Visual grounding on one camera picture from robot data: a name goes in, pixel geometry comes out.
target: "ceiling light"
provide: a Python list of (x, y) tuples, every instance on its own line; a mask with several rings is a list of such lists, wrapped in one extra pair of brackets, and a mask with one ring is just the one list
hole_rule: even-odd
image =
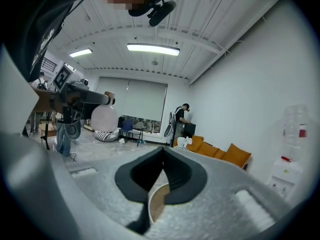
[(164, 45), (154, 45), (147, 43), (128, 43), (127, 44), (129, 51), (137, 52), (150, 52), (150, 53), (159, 53), (159, 54), (168, 54), (173, 56), (178, 56), (180, 53), (179, 48), (174, 48)]
[(69, 56), (73, 58), (73, 57), (77, 57), (77, 56), (85, 55), (85, 54), (92, 54), (92, 50), (89, 48), (85, 49), (85, 50), (80, 50), (80, 51), (69, 54)]

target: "ceiling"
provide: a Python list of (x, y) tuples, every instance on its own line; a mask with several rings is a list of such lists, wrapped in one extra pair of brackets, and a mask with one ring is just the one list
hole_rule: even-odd
[[(150, 27), (146, 15), (133, 18), (104, 0), (84, 0), (65, 19), (50, 51), (61, 58), (91, 48), (92, 54), (73, 58), (78, 67), (152, 72), (192, 83), (278, 0), (174, 1), (175, 10), (157, 27)], [(180, 54), (132, 52), (127, 43), (177, 47)]]

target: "jeans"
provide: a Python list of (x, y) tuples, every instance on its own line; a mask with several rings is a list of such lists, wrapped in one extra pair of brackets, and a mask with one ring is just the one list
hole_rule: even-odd
[(66, 134), (65, 125), (63, 123), (56, 123), (56, 142), (57, 151), (64, 157), (70, 155), (71, 139)]
[(32, 112), (30, 117), (31, 117), (31, 129), (30, 132), (38, 132), (39, 131), (39, 123), (40, 123), (40, 117), (42, 115), (42, 112)]

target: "white balloon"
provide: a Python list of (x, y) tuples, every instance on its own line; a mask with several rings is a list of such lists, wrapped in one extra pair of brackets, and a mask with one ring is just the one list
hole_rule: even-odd
[(116, 110), (110, 105), (97, 106), (91, 115), (91, 127), (99, 132), (113, 132), (118, 127)]

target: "orange sofa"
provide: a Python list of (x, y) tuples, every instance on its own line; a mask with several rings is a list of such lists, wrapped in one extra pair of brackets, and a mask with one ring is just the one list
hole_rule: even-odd
[[(204, 137), (193, 135), (192, 144), (188, 144), (186, 148), (199, 155), (227, 161), (241, 168), (244, 167), (249, 157), (251, 156), (251, 153), (238, 148), (233, 143), (231, 143), (227, 151), (223, 151), (215, 146), (206, 143), (204, 140)], [(175, 139), (173, 142), (173, 146), (175, 147), (177, 145), (178, 141)]]

